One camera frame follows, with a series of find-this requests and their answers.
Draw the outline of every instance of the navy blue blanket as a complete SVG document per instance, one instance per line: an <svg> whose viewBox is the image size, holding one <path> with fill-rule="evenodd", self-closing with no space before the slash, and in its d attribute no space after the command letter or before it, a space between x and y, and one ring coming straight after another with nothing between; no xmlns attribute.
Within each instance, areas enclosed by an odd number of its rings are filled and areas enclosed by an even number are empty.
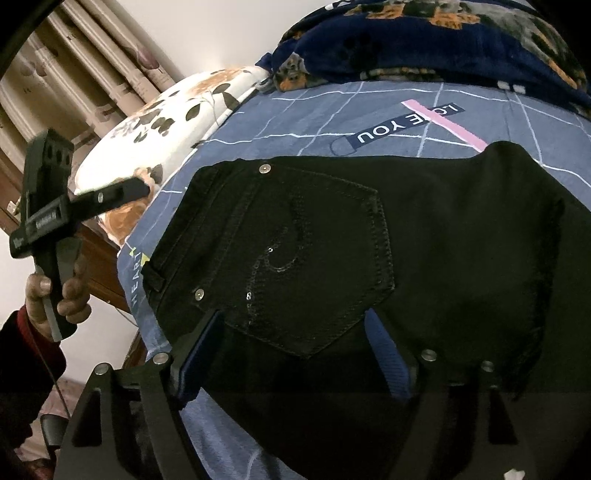
<svg viewBox="0 0 591 480"><path fill-rule="evenodd" d="M285 92L324 83L410 80L494 86L589 117L587 77L531 8L509 0L356 0L291 27L259 65Z"/></svg>

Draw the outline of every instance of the black pants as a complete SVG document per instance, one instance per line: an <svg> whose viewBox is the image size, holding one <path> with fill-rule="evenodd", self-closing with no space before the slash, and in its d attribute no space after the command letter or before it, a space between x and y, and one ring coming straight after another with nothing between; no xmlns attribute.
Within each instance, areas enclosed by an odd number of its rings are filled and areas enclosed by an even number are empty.
<svg viewBox="0 0 591 480"><path fill-rule="evenodd" d="M524 398L586 393L590 251L591 213L499 142L462 160L203 168L143 273L171 343L206 310L225 311L206 389L261 446L309 479L365 480L395 458L413 406L389 396L364 311L410 357L436 351L450 382L487 360ZM560 438L581 437L581 415ZM524 428L541 452L551 439L537 421ZM540 469L569 452L540 455Z"/></svg>

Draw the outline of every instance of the metal screw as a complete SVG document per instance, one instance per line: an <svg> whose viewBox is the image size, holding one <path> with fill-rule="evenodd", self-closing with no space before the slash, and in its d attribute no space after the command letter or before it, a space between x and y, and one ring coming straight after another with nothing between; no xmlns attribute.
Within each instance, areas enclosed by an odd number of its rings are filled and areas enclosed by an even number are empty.
<svg viewBox="0 0 591 480"><path fill-rule="evenodd" d="M166 362L168 362L168 354L165 352L157 353L156 355L154 355L152 361L156 365L164 365Z"/></svg>
<svg viewBox="0 0 591 480"><path fill-rule="evenodd" d="M493 362L489 362L488 360L484 360L480 365L480 368L482 368L487 373L493 373L495 371L495 364Z"/></svg>
<svg viewBox="0 0 591 480"><path fill-rule="evenodd" d="M421 352L421 356L426 362L434 362L437 360L437 352L434 352L433 350L425 349Z"/></svg>
<svg viewBox="0 0 591 480"><path fill-rule="evenodd" d="M109 364L98 364L95 367L95 374L97 375L104 375L105 373L107 373L109 371Z"/></svg>

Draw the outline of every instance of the blue bed sheet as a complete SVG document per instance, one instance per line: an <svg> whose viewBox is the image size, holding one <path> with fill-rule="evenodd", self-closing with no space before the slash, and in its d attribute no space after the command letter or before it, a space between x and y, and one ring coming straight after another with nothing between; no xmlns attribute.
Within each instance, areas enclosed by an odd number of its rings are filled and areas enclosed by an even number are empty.
<svg viewBox="0 0 591 480"><path fill-rule="evenodd" d="M421 115L420 107L435 108L439 120L426 120L429 116ZM146 301L139 271L198 169L236 158L279 155L326 155L335 161L349 155L403 155L445 161L471 157L483 143L498 140L521 144L540 168L591 209L591 123L507 89L376 81L254 97L188 157L119 254L119 279L148 357L170 345ZM187 405L182 418L213 479L301 478L261 450L204 391Z"/></svg>

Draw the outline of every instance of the wooden furniture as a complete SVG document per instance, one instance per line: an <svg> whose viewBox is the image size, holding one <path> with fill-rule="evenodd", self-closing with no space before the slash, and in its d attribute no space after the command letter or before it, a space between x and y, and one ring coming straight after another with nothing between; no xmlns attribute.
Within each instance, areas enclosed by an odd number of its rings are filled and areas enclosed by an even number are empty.
<svg viewBox="0 0 591 480"><path fill-rule="evenodd" d="M9 202L16 203L21 194L22 173L0 151L0 227L8 235L18 226L8 210ZM111 305L129 311L125 295L117 278L117 250L86 226L77 236L82 238L82 253L89 262L90 293Z"/></svg>

